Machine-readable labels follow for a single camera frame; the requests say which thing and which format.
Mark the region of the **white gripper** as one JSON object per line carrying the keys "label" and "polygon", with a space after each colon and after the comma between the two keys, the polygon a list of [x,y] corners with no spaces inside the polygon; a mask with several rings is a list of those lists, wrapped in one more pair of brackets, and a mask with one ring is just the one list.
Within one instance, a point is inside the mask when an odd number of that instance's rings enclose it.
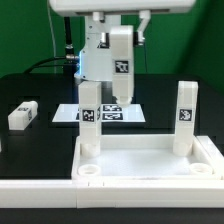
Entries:
{"label": "white gripper", "polygon": [[49,0],[49,4],[60,16],[87,16],[94,12],[93,21],[100,33],[99,47],[108,47],[109,34],[104,26],[105,15],[139,13],[140,24],[134,32],[134,45],[142,46],[151,13],[185,13],[191,10],[195,0]]}

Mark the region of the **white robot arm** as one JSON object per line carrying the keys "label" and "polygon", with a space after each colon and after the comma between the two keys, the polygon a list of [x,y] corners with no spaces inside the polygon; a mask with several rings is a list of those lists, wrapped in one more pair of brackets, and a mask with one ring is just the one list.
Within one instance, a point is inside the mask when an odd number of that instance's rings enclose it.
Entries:
{"label": "white robot arm", "polygon": [[106,42],[112,27],[122,27],[122,15],[138,15],[141,21],[133,32],[133,45],[142,46],[144,31],[153,14],[186,13],[196,0],[49,0],[58,15],[85,18],[85,45],[79,53],[79,79],[112,80],[111,50]]}

